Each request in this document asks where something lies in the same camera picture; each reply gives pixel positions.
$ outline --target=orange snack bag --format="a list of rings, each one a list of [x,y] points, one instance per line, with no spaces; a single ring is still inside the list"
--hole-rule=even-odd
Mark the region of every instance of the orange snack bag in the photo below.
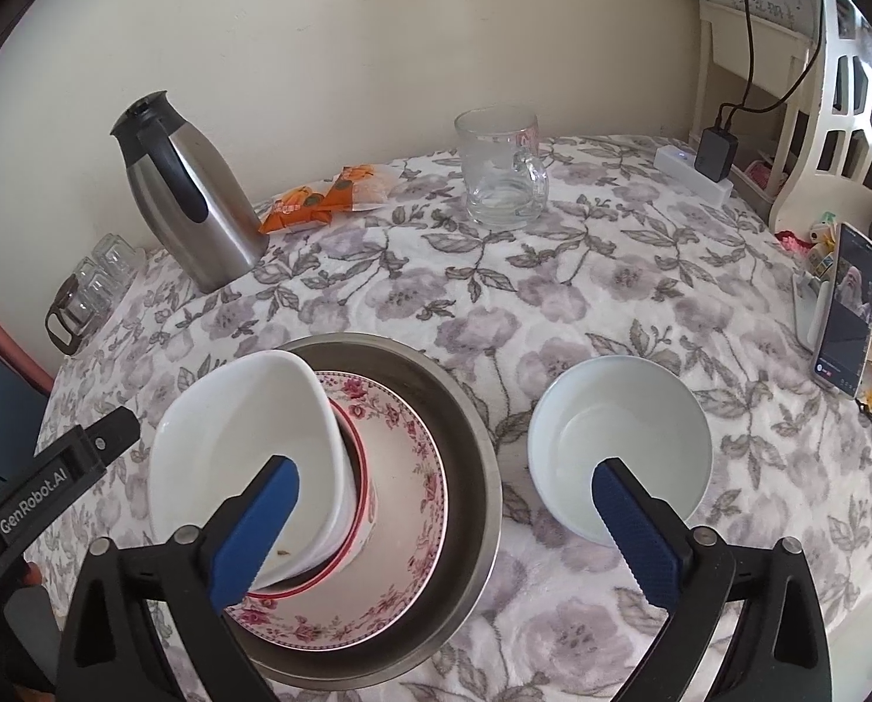
[[[260,231],[275,232],[308,222],[327,224],[336,211],[379,208],[387,202],[390,191],[399,180],[399,170],[392,166],[375,163],[345,166],[331,185],[327,181],[313,182],[281,194],[266,215]]]

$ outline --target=white ceramic bowl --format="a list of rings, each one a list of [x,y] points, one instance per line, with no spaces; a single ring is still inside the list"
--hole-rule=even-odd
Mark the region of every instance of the white ceramic bowl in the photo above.
[[[592,503],[598,462],[619,457],[686,520],[709,485],[712,437],[673,372],[636,356],[601,356],[563,372],[543,394],[530,420],[528,457],[553,517],[582,538],[613,545]]]
[[[297,464],[299,501],[252,584],[315,567],[342,545],[356,492],[336,417],[299,356],[260,351],[209,372],[163,414],[150,452],[150,523],[157,542],[205,525],[269,457]]]
[[[297,577],[280,581],[280,583],[275,583],[261,590],[250,591],[247,595],[251,599],[285,599],[322,583],[327,577],[350,565],[350,562],[361,553],[364,544],[367,543],[367,538],[374,529],[378,503],[374,481],[367,461],[367,449],[364,448],[361,435],[348,416],[348,412],[331,398],[329,403],[335,410],[336,419],[339,420],[341,434],[346,438],[345,450],[349,454],[351,471],[355,477],[354,485],[357,490],[358,506],[354,513],[354,520],[344,543],[334,553],[334,556]]]

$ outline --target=snack package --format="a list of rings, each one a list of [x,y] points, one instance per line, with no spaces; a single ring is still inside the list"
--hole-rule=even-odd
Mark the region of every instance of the snack package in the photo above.
[[[310,222],[327,224],[336,211],[379,208],[387,202],[399,181],[400,170],[394,166],[376,163],[345,166],[333,183],[312,182],[281,194],[264,218],[260,231],[275,232]]]
[[[806,260],[809,263],[810,273],[821,280],[826,276],[826,272],[832,268],[832,264],[835,263],[835,254],[832,253],[832,249],[818,242],[806,254]]]

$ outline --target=glass mug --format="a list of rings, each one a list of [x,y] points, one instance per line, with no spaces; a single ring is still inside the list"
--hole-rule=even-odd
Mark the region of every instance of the glass mug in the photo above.
[[[105,235],[91,251],[91,257],[125,291],[143,264],[142,253],[130,248],[119,235]]]
[[[456,119],[468,215],[492,229],[519,229],[546,208],[549,178],[540,161],[537,115],[492,105]]]
[[[52,344],[66,356],[74,356],[83,340],[105,322],[123,296],[123,290],[91,258],[79,261],[74,273],[58,289],[46,313],[46,333]],[[65,330],[68,342],[50,328],[51,317],[55,317]]]

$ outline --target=thermos carafe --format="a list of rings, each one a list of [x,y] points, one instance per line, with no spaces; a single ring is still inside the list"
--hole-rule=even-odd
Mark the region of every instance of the thermos carafe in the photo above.
[[[153,234],[204,293],[256,266],[268,237],[224,158],[154,92],[111,130],[133,198]]]

